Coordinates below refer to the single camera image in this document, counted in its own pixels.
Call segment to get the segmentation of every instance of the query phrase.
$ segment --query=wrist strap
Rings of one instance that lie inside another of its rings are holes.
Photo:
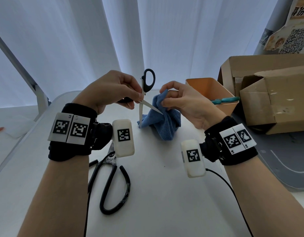
[[[245,131],[245,135],[251,139],[250,145],[241,143],[243,140],[238,136],[238,133],[235,133],[234,129]],[[205,134],[205,142],[200,144],[201,151],[205,158],[211,162],[219,159],[224,166],[237,165],[258,154],[254,147],[256,143],[245,127],[242,124],[238,125],[230,116],[225,117],[220,123],[207,129]]]
[[[84,105],[67,103],[64,106],[62,113],[69,113],[72,115],[90,118],[85,143],[84,145],[78,145],[66,142],[51,141],[49,146],[49,159],[54,161],[65,161],[73,158],[76,155],[90,155],[92,151],[91,147],[95,141],[91,135],[91,130],[94,128],[97,112],[94,109]]]

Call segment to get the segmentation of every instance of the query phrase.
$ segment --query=metal bar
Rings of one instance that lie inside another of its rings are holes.
[[[22,66],[22,64],[18,61],[18,59],[11,52],[11,50],[8,48],[8,46],[5,44],[5,42],[1,39],[1,37],[0,37],[0,49],[4,52],[4,54],[10,60],[12,65],[16,68],[16,70],[19,72],[19,74],[25,80],[25,82],[28,84],[28,86],[31,88],[31,90],[36,94],[35,86],[37,85],[37,83],[34,81],[34,79],[31,77],[31,75],[26,71],[26,69]]]

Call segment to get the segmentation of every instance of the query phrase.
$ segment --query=orange container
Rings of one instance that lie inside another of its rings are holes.
[[[186,84],[192,86],[196,91],[198,91],[204,97],[207,97],[209,100],[234,97],[234,95],[225,89],[223,85],[211,77],[187,79]],[[221,103],[220,105],[216,106],[226,115],[230,116],[238,103],[239,101],[235,101],[230,103]]]

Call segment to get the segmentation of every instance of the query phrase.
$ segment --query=white curtain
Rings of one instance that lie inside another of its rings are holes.
[[[217,78],[252,55],[278,0],[0,0],[0,37],[52,101],[111,69]],[[0,107],[36,99],[0,51]]]

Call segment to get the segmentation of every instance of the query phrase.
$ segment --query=blue microfiber cloth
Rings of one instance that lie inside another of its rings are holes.
[[[164,115],[151,109],[147,115],[142,115],[142,128],[154,125],[162,140],[171,141],[175,131],[180,127],[180,112],[178,110],[167,111],[165,107],[162,107],[161,102],[167,93],[168,90],[165,90],[162,94],[154,96],[152,102],[152,105]]]

